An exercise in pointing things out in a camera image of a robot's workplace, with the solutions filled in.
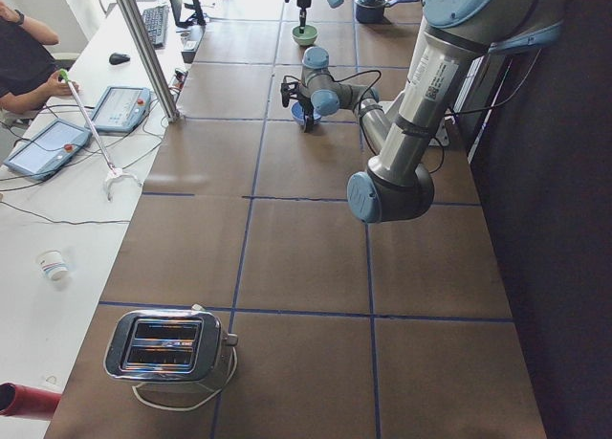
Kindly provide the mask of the paper cup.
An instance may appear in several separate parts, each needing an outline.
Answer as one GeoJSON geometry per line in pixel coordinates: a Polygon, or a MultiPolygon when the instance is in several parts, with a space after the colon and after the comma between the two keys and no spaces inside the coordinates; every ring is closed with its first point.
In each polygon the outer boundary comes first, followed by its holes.
{"type": "Polygon", "coordinates": [[[68,267],[60,251],[42,252],[36,258],[36,263],[42,273],[51,281],[63,279],[68,274],[68,267]]]}

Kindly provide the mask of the teach pendant tablet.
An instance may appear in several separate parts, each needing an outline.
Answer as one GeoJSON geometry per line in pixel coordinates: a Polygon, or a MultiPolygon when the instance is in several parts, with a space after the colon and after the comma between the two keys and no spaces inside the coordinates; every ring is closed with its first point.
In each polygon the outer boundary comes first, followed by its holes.
{"type": "Polygon", "coordinates": [[[4,160],[26,178],[45,181],[55,175],[91,138],[89,129],[55,119],[4,160]]]}
{"type": "Polygon", "coordinates": [[[109,86],[90,115],[97,131],[105,135],[128,135],[149,111],[151,91],[144,87],[109,86]]]}

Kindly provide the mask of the blue bowl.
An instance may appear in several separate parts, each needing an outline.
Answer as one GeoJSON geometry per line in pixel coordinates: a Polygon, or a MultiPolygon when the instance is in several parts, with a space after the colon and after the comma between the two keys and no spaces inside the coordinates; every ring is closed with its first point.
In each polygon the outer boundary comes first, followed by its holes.
{"type": "MultiPolygon", "coordinates": [[[[291,114],[293,116],[294,121],[300,125],[305,125],[305,114],[302,106],[296,101],[291,107],[291,114]]],[[[313,123],[317,125],[320,123],[321,115],[317,112],[314,112],[313,123]]]]}

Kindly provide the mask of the silver toaster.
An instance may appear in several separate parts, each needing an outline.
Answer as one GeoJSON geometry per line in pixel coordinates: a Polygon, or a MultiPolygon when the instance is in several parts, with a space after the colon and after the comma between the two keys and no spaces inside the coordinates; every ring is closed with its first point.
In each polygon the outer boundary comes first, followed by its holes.
{"type": "Polygon", "coordinates": [[[104,369],[147,391],[214,393],[237,365],[237,343],[238,336],[202,308],[141,309],[119,319],[104,369]]]}

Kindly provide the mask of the black keyboard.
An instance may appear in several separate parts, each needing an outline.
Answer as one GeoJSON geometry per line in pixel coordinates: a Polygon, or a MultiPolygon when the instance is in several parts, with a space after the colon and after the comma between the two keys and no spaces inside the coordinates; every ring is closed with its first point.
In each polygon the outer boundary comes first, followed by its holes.
{"type": "Polygon", "coordinates": [[[144,24],[149,42],[156,49],[163,48],[166,42],[168,6],[156,6],[145,9],[142,12],[144,24]]]}

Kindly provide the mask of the green bowl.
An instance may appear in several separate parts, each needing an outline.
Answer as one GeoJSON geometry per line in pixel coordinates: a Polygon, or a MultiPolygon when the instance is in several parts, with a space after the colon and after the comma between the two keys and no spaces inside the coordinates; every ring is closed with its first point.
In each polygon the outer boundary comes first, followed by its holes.
{"type": "Polygon", "coordinates": [[[300,47],[309,47],[317,40],[317,28],[312,25],[295,26],[292,29],[293,41],[300,47]]]}

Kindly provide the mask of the black computer mouse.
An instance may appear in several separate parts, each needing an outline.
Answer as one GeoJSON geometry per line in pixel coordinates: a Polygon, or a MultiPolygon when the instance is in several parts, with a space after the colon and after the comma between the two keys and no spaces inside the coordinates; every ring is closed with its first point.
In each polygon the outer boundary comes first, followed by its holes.
{"type": "Polygon", "coordinates": [[[127,54],[112,53],[109,55],[108,61],[111,65],[120,65],[126,63],[131,59],[127,54]]]}

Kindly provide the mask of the near teach pendant tablet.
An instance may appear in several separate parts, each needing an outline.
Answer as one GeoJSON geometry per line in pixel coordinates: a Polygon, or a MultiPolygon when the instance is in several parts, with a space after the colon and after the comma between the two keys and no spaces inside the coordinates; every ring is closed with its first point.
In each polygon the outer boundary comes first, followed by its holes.
{"type": "Polygon", "coordinates": [[[45,181],[55,175],[91,138],[89,129],[55,119],[4,160],[26,178],[45,181]]]}

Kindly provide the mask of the black monitor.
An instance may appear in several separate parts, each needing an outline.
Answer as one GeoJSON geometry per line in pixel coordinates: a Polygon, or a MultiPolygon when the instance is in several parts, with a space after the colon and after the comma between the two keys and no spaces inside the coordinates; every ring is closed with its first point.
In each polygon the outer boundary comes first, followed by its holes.
{"type": "Polygon", "coordinates": [[[169,3],[177,27],[186,29],[195,25],[206,25],[200,0],[169,0],[169,3]]]}

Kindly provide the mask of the far teach pendant tablet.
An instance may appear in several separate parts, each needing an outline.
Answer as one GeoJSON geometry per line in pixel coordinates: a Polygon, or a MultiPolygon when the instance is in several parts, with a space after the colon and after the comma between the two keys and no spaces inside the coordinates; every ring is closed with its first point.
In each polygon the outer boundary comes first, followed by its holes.
{"type": "Polygon", "coordinates": [[[97,131],[105,135],[128,135],[149,111],[151,91],[144,87],[109,86],[90,115],[97,131]]]}

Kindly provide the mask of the pink reacher grabber stick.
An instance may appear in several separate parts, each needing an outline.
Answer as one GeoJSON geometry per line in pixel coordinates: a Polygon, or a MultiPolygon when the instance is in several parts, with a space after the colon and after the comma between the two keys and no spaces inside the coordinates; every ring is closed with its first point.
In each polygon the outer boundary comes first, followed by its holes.
{"type": "Polygon", "coordinates": [[[103,189],[104,189],[104,193],[106,194],[107,200],[111,201],[112,200],[112,190],[111,190],[111,186],[112,184],[114,184],[115,182],[120,181],[121,179],[125,178],[125,179],[132,179],[135,181],[136,185],[138,187],[142,187],[142,181],[133,173],[131,172],[127,172],[124,169],[117,167],[114,165],[112,158],[105,146],[105,144],[103,143],[102,139],[100,138],[100,135],[94,125],[94,123],[92,122],[92,120],[90,119],[84,104],[82,103],[79,94],[77,93],[77,88],[74,85],[73,81],[70,79],[68,72],[64,69],[60,69],[59,70],[59,76],[60,78],[67,84],[67,86],[69,87],[72,96],[76,102],[76,105],[80,111],[80,113],[82,114],[83,118],[85,119],[86,122],[86,126],[88,127],[88,129],[91,131],[93,138],[96,142],[96,144],[98,145],[99,151],[102,154],[102,157],[104,158],[104,161],[106,162],[106,165],[109,169],[104,182],[103,182],[103,189]]]}

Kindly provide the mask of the red cylinder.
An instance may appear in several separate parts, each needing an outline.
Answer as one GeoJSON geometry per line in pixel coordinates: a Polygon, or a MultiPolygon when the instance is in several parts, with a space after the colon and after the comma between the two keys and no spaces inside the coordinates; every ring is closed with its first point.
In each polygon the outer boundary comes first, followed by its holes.
{"type": "Polygon", "coordinates": [[[21,384],[1,384],[1,415],[50,421],[61,394],[21,384]]]}

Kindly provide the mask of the aluminium frame post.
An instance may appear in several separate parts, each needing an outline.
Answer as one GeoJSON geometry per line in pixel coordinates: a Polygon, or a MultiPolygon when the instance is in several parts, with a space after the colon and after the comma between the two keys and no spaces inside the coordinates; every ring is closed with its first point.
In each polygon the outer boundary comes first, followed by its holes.
{"type": "Polygon", "coordinates": [[[154,47],[149,41],[137,1],[117,0],[117,2],[158,102],[164,110],[167,121],[173,123],[180,118],[180,112],[166,83],[166,78],[154,47]]]}

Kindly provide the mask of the blue saucepan with glass lid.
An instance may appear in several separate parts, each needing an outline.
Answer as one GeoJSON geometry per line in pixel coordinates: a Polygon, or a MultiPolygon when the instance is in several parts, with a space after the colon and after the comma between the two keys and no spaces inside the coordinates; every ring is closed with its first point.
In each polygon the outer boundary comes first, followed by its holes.
{"type": "Polygon", "coordinates": [[[355,0],[355,18],[361,24],[379,24],[387,9],[399,4],[417,3],[419,0],[355,0]]]}

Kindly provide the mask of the seated person in black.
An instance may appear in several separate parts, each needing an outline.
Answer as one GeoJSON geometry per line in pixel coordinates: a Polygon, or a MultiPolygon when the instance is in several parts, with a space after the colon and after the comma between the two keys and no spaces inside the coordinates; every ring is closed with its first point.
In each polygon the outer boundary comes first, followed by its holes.
{"type": "Polygon", "coordinates": [[[47,48],[59,43],[47,24],[1,4],[1,109],[23,115],[52,97],[69,97],[59,66],[47,48]]]}

